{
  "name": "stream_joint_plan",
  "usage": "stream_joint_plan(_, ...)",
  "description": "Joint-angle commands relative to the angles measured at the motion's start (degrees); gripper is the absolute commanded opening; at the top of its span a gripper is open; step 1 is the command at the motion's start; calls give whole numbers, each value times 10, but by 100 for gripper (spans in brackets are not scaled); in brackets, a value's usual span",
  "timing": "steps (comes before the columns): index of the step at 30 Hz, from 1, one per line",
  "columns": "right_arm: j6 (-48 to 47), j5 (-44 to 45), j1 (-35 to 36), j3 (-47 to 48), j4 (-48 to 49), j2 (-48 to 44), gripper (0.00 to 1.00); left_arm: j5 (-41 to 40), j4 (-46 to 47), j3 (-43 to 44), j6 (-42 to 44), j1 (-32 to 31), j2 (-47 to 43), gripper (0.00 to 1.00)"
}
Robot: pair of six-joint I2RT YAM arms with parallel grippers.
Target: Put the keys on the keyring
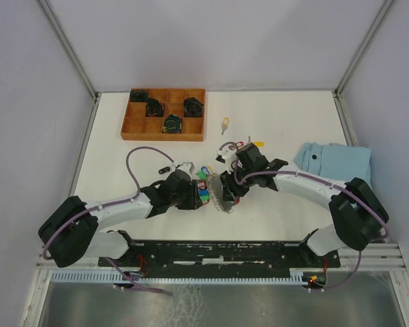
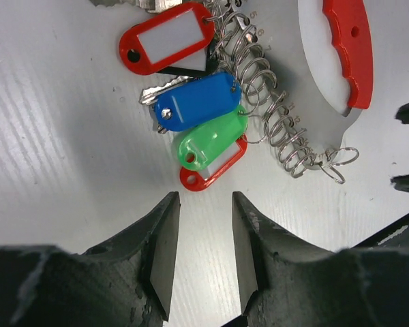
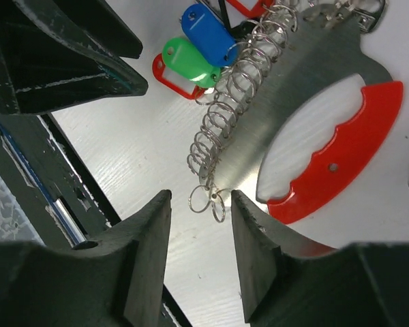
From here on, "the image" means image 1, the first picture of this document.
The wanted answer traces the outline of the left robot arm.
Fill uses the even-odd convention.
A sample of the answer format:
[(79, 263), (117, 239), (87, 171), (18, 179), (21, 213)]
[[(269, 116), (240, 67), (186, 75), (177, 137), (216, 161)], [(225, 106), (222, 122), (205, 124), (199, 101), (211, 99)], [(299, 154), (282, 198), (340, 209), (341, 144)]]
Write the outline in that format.
[(192, 179), (186, 172), (175, 170), (165, 180), (109, 202), (90, 203), (78, 196), (69, 197), (38, 230), (44, 244), (42, 257), (53, 260), (59, 268), (91, 256), (116, 259), (121, 265), (129, 266), (137, 258), (131, 237), (126, 232), (102, 230), (163, 215), (172, 207), (197, 210), (203, 206), (200, 192), (205, 187), (205, 180)]

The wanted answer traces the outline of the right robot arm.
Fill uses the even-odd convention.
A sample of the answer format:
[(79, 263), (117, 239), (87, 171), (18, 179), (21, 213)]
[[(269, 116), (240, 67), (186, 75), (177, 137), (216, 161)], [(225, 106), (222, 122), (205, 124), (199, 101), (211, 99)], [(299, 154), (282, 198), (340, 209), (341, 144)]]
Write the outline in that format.
[(389, 234), (389, 215), (371, 187), (362, 179), (336, 181), (303, 172), (287, 161), (269, 161), (259, 148), (248, 143), (238, 147), (227, 142), (217, 150), (216, 160), (226, 169), (212, 182), (213, 202), (229, 213), (254, 187), (299, 196), (327, 209), (331, 225), (316, 229), (303, 240), (299, 258), (315, 266), (324, 255), (344, 247), (362, 252), (374, 240)]

